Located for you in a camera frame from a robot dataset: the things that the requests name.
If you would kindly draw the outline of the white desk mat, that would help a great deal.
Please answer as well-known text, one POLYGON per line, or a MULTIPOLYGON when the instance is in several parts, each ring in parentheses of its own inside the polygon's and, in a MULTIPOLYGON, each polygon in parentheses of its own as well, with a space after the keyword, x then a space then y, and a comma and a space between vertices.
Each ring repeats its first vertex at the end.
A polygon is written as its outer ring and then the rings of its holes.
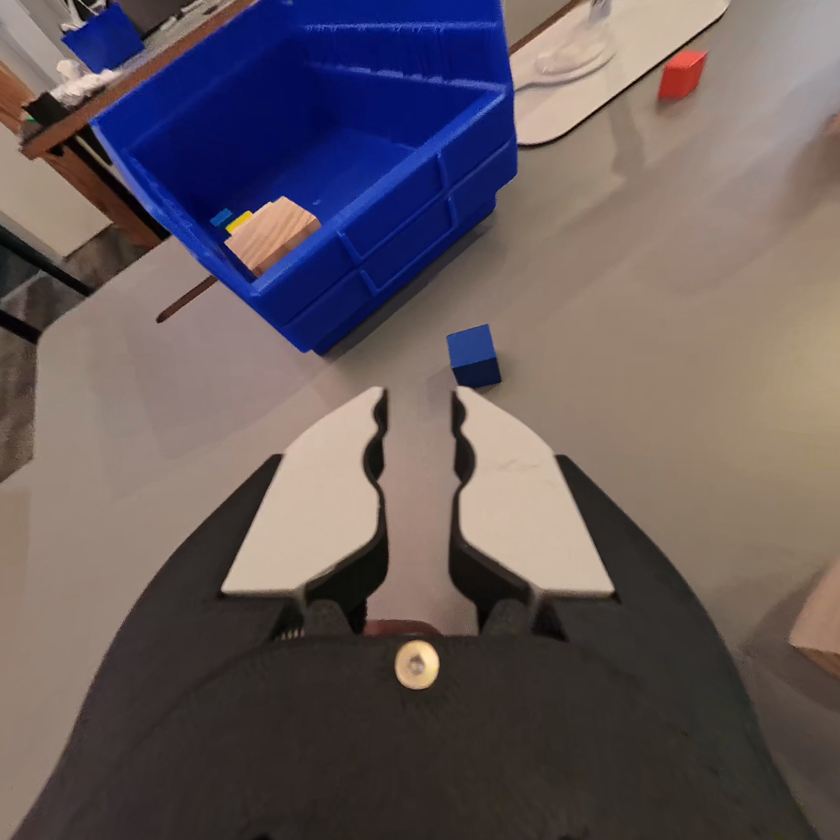
POLYGON ((612 2, 603 23, 609 59, 581 76, 550 77, 538 68, 539 58, 583 35, 590 3, 567 6, 520 38, 511 48, 514 119, 518 146, 554 142, 576 129, 651 70, 713 26, 727 11, 728 1, 612 2))

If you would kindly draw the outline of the white crumpled paper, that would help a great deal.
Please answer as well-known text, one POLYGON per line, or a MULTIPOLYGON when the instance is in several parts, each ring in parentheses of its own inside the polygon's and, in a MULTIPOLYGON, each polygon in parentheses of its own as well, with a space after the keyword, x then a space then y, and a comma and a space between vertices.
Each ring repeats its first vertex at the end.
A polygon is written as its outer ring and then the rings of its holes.
POLYGON ((85 70, 75 59, 59 61, 56 70, 61 82, 50 91, 50 95, 66 107, 78 106, 122 75, 119 70, 105 69, 100 72, 85 70))

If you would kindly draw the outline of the small blue plastic bin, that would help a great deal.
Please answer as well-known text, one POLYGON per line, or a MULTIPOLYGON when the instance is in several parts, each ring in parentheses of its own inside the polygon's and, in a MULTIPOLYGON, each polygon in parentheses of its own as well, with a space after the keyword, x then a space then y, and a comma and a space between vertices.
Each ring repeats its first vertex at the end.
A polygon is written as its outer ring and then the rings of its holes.
POLYGON ((116 70, 145 51, 139 30, 119 2, 105 2, 60 40, 93 73, 116 70))

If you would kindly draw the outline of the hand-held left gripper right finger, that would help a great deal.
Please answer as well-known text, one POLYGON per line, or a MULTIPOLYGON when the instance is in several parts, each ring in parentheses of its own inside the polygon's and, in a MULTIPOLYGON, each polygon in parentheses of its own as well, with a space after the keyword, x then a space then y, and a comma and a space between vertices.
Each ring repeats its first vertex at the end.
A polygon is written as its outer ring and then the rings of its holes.
POLYGON ((448 573, 483 629, 501 602, 532 618, 554 598, 607 601, 616 586, 552 448, 467 386, 451 402, 458 487, 448 573))

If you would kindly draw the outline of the large blue plastic bin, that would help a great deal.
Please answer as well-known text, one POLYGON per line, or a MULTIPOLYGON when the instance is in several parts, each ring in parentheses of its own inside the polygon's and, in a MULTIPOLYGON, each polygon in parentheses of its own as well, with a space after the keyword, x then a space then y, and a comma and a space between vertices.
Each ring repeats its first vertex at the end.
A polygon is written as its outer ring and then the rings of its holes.
POLYGON ((323 354, 517 173, 498 1, 263 1, 93 119, 134 196, 300 352, 323 354), (320 229, 254 277, 210 219, 286 196, 320 229))

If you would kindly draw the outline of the black metal frame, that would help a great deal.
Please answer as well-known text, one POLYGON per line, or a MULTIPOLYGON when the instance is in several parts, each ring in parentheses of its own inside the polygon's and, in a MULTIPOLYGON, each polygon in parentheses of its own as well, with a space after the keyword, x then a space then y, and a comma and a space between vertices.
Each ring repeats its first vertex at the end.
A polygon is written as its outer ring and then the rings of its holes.
MULTIPOLYGON (((66 270, 58 267, 46 256, 40 253, 35 247, 25 242, 10 230, 1 226, 1 246, 9 253, 34 266, 37 270, 52 277, 64 286, 75 291, 84 298, 94 294, 94 289, 87 286, 79 279, 73 277, 66 270)), ((1 327, 22 340, 36 345, 42 336, 42 332, 26 321, 16 318, 5 310, 1 310, 1 327)))

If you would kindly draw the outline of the brown wooden desk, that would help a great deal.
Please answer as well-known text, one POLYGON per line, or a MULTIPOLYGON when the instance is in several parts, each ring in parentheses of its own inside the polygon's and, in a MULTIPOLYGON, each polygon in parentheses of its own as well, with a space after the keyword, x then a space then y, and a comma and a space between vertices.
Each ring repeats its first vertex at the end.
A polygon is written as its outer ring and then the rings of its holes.
POLYGON ((152 249, 170 233, 141 205, 131 190, 112 173, 110 163, 91 151, 78 135, 91 121, 141 83, 168 67, 236 16, 253 1, 210 2, 211 13, 189 13, 157 43, 132 58, 120 76, 58 123, 26 134, 22 128, 24 105, 35 95, 2 64, 2 124, 19 140, 19 152, 30 161, 43 161, 79 194, 120 228, 137 246, 152 249))

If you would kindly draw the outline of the clear plastic stand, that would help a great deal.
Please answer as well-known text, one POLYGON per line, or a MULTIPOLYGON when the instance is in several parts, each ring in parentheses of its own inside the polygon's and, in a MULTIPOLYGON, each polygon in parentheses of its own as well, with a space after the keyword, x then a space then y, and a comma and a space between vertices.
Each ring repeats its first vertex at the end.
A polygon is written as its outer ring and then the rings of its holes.
POLYGON ((592 1, 583 23, 534 60, 532 82, 561 85, 590 76, 612 61, 616 43, 609 24, 613 1, 592 1))

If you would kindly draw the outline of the small red wooden cube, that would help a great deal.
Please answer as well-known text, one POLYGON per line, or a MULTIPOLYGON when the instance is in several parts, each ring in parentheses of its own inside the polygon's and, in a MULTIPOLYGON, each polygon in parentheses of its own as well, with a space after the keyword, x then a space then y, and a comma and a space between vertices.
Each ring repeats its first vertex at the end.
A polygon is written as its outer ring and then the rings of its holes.
POLYGON ((658 100, 677 102, 696 90, 706 66, 707 56, 705 50, 694 49, 684 49, 674 55, 663 68, 658 100))

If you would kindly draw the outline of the small blue wooden cube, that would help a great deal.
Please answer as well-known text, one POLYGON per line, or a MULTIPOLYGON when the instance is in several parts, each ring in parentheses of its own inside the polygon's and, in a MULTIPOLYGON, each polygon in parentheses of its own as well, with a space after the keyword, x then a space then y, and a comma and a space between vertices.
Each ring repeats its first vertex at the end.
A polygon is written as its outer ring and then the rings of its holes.
POLYGON ((449 366, 457 385, 480 389, 501 383, 499 360, 488 324, 452 332, 446 341, 449 366))

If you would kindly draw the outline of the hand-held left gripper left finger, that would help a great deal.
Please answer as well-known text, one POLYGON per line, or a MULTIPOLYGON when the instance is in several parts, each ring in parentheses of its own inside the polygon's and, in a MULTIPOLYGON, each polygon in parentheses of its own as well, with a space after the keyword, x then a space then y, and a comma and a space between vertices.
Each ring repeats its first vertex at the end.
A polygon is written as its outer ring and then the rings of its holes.
POLYGON ((292 596, 359 611, 388 566, 387 390, 373 386, 320 418, 280 458, 222 583, 227 596, 292 596))

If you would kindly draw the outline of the large natural wooden cube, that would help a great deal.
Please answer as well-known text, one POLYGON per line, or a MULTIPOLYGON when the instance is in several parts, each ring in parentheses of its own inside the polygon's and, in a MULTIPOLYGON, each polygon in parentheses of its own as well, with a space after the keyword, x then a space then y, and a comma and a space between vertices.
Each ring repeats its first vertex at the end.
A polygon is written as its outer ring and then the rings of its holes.
POLYGON ((254 277, 267 270, 314 235, 319 219, 286 196, 262 206, 224 244, 254 277))
POLYGON ((808 595, 789 644, 828 675, 839 679, 839 562, 826 569, 808 595))

